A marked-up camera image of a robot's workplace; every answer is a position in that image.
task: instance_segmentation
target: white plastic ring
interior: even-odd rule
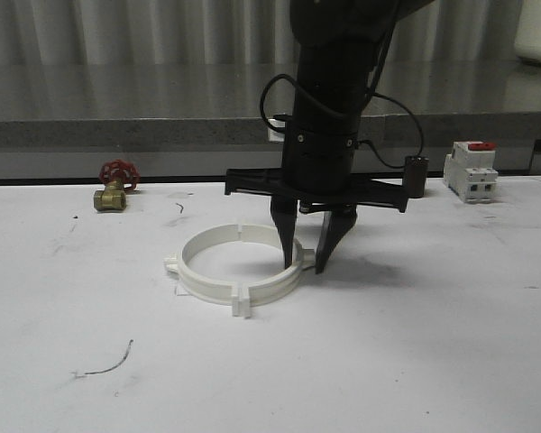
[[[303,249],[295,239],[293,262],[284,271],[256,282],[224,281],[200,275],[188,267],[192,258],[207,248],[228,242],[266,244],[281,249],[276,228],[258,225],[228,225],[210,228],[192,237],[180,253],[164,259],[165,267],[179,275],[187,291],[199,299],[230,305],[233,316],[248,318],[251,306],[273,302],[290,293],[300,274],[315,264],[315,252]]]

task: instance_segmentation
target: white curtain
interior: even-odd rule
[[[437,0],[394,60],[512,59],[521,0]],[[289,0],[0,0],[0,65],[292,63]]]

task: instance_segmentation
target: brass valve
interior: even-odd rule
[[[103,212],[124,210],[126,208],[125,191],[136,188],[140,175],[131,163],[115,160],[102,166],[98,178],[105,184],[105,189],[94,193],[94,207]]]

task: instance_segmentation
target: black cylindrical sensor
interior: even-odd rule
[[[426,172],[429,159],[424,156],[408,156],[405,158],[403,187],[409,198],[421,198],[425,195]]]

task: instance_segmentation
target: red valve handwheel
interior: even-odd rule
[[[107,162],[105,165],[102,166],[98,178],[105,185],[108,182],[120,179],[124,184],[124,190],[132,191],[136,188],[136,184],[140,181],[141,175],[138,174],[138,171],[136,170],[136,167],[134,167],[134,164],[122,160],[114,160],[111,162]]]

